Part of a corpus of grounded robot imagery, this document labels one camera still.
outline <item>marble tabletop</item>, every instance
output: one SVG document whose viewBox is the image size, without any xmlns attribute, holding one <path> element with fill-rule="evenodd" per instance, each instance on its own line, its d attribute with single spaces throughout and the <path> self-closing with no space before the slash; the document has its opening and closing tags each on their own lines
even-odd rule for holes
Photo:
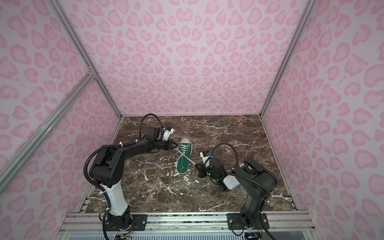
<svg viewBox="0 0 384 240">
<path fill-rule="evenodd" d="M 254 158 L 278 179 L 265 210 L 294 210 L 259 116 L 169 116 L 160 117 L 160 120 L 164 126 L 175 129 L 170 138 L 176 142 L 182 137 L 191 139 L 191 159 L 195 162 L 201 162 L 199 152 L 211 150 L 220 142 L 236 147 L 239 164 Z M 140 121 L 141 117 L 124 118 L 115 143 L 137 139 Z M 142 134 L 147 132 L 148 126 L 158 126 L 157 120 L 148 117 L 143 123 Z M 230 147 L 218 147 L 215 156 L 221 158 L 226 170 L 235 163 Z M 243 206 L 247 193 L 242 187 L 220 192 L 209 178 L 199 178 L 192 164 L 186 174 L 179 175 L 176 159 L 176 151 L 160 151 L 141 154 L 125 162 L 121 185 L 132 212 L 239 211 Z M 105 207 L 105 199 L 96 189 L 86 212 L 98 213 Z"/>
</svg>

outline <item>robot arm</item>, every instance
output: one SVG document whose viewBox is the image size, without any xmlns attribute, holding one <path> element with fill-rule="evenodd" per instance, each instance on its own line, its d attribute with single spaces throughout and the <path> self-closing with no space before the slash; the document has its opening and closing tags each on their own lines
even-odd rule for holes
<svg viewBox="0 0 384 240">
<path fill-rule="evenodd" d="M 201 152 L 200 156 L 203 163 L 195 165 L 199 177 L 212 178 L 223 192 L 239 185 L 246 190 L 248 197 L 240 210 L 240 219 L 246 228 L 254 227 L 270 198 L 270 192 L 276 187 L 276 176 L 254 159 L 226 172 L 221 160 L 212 158 L 208 151 Z"/>
<path fill-rule="evenodd" d="M 90 168 L 89 175 L 95 182 L 101 185 L 108 194 L 111 202 L 108 224 L 112 223 L 116 228 L 127 229 L 132 223 L 130 209 L 124 199 L 121 189 L 121 178 L 124 163 L 128 158 L 139 154 L 149 153 L 152 150 L 172 150 L 177 143 L 168 139 L 174 132 L 171 127 L 150 127 L 144 138 L 136 140 L 135 144 L 122 147 L 110 147 L 100 151 Z"/>
</svg>

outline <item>pink leopard print wall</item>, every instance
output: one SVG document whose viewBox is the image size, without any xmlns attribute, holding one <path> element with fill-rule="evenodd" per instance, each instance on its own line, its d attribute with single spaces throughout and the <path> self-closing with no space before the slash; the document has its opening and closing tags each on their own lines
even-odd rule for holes
<svg viewBox="0 0 384 240">
<path fill-rule="evenodd" d="M 258 114 L 306 0 L 62 0 L 123 114 Z"/>
<path fill-rule="evenodd" d="M 88 185 L 86 158 L 110 138 L 117 118 L 91 82 L 0 195 L 0 239 L 54 239 Z"/>
<path fill-rule="evenodd" d="M 384 238 L 384 1 L 321 0 L 266 125 L 321 239 Z"/>
<path fill-rule="evenodd" d="M 0 172 L 86 68 L 43 0 L 0 3 Z"/>
</svg>

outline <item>green sneaker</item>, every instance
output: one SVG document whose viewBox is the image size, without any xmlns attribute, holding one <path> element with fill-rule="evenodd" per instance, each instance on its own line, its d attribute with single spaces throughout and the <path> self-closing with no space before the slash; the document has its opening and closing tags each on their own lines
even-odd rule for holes
<svg viewBox="0 0 384 240">
<path fill-rule="evenodd" d="M 192 143 L 191 143 L 191 140 L 189 138 L 183 137 L 180 140 L 179 151 L 182 152 L 187 157 L 191 158 Z M 189 160 L 186 157 L 182 156 L 180 153 L 179 153 L 179 157 L 177 159 L 178 159 L 177 160 L 177 172 L 180 174 L 186 173 L 188 170 Z"/>
</svg>

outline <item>white arm segment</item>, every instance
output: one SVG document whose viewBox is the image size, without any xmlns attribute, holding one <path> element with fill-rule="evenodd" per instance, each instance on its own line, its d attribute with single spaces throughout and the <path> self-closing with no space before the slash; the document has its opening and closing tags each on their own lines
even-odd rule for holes
<svg viewBox="0 0 384 240">
<path fill-rule="evenodd" d="M 226 177 L 223 179 L 223 183 L 225 184 L 225 186 L 226 186 L 229 190 L 232 190 L 232 189 L 234 189 L 235 187 L 237 187 L 237 186 L 240 185 L 240 183 L 239 183 L 239 181 L 236 179 L 236 177 L 231 176 L 231 175 L 226 176 Z"/>
<path fill-rule="evenodd" d="M 105 185 L 100 184 L 106 191 L 111 201 L 111 210 L 110 214 L 114 216 L 121 216 L 125 210 L 128 208 L 128 204 L 124 199 L 121 189 L 121 180 L 112 185 L 111 188 L 108 188 Z"/>
<path fill-rule="evenodd" d="M 200 152 L 200 157 L 203 160 L 204 167 L 209 166 L 209 159 L 211 158 L 211 155 L 204 157 L 203 152 Z"/>
<path fill-rule="evenodd" d="M 165 141 L 168 141 L 169 135 L 175 132 L 173 128 L 171 128 L 170 130 L 163 128 L 163 130 L 164 130 L 163 140 Z"/>
</svg>

